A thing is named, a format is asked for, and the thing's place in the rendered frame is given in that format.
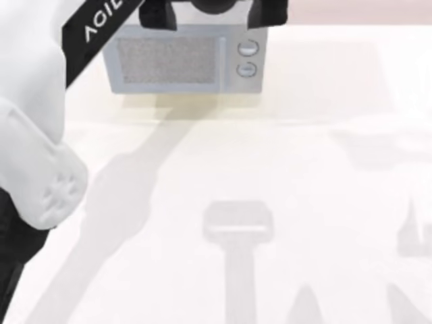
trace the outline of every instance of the microwave window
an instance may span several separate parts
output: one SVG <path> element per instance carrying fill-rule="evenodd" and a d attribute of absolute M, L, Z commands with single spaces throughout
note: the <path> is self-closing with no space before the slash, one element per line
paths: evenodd
<path fill-rule="evenodd" d="M 118 38 L 125 84 L 214 84 L 214 37 Z"/>

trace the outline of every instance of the white table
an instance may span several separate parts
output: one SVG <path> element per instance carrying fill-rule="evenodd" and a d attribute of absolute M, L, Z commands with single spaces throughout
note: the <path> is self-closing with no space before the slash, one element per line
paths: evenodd
<path fill-rule="evenodd" d="M 28 264 L 6 324 L 227 323 L 224 254 L 203 236 L 218 200 L 273 215 L 257 323 L 322 323 L 306 290 L 294 302 L 304 285 L 326 323 L 402 324 L 388 284 L 432 319 L 432 259 L 396 249 L 410 200 L 432 223 L 431 54 L 430 28 L 275 28 L 260 98 L 114 95 L 98 57 L 67 95 L 87 200 Z"/>

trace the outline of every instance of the tabletop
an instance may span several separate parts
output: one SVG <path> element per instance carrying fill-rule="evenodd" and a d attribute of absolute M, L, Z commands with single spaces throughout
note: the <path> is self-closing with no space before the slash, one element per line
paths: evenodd
<path fill-rule="evenodd" d="M 269 32 L 261 95 L 67 94 L 78 210 L 6 324 L 432 323 L 432 28 Z"/>

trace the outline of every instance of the white background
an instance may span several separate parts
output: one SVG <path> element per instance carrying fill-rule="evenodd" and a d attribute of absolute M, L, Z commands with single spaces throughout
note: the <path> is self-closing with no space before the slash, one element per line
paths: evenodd
<path fill-rule="evenodd" d="M 388 284 L 432 319 L 432 259 L 396 249 L 410 201 L 432 223 L 431 118 L 430 27 L 271 29 L 258 98 L 114 95 L 98 57 L 67 94 L 87 200 L 28 264 L 6 323 L 225 323 L 223 253 L 203 236 L 216 200 L 273 214 L 257 323 L 299 324 L 305 284 L 325 323 L 408 323 Z"/>

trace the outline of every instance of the microwave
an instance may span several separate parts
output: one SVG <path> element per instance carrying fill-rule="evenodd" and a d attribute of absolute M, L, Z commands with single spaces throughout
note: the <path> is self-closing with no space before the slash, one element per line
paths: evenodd
<path fill-rule="evenodd" d="M 103 49 L 112 92 L 260 93 L 268 28 L 247 29 L 251 4 L 213 16 L 174 3 L 176 31 L 143 28 L 134 12 Z"/>

